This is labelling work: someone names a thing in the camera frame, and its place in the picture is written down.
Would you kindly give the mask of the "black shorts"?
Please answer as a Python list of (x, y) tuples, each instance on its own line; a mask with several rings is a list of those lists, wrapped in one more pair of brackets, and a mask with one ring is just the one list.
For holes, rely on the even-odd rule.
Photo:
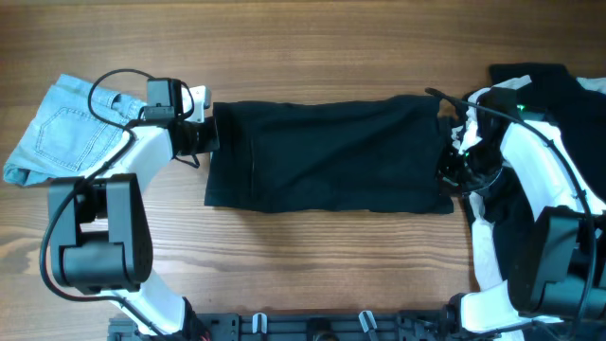
[(438, 161), (439, 101), (400, 95), (317, 105), (217, 102), (220, 148), (206, 206), (449, 214)]

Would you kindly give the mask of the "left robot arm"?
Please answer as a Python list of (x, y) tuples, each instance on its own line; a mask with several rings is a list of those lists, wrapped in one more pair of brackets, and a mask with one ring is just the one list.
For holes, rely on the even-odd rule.
[(218, 149), (210, 92), (168, 78), (147, 78), (148, 104), (119, 123), (88, 92), (90, 117), (125, 137), (85, 176), (60, 177), (48, 193), (49, 224), (39, 267), (45, 286), (73, 302), (110, 301), (143, 340), (208, 340), (191, 304), (153, 271), (152, 236), (142, 192), (170, 161)]

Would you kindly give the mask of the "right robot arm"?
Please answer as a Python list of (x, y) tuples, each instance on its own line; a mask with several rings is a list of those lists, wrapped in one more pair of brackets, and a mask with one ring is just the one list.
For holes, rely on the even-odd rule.
[(441, 330), (493, 338), (538, 328), (569, 339), (605, 321), (605, 204), (566, 150), (554, 116), (492, 88), (452, 99), (465, 122), (438, 179), (472, 212), (481, 291), (452, 298)]

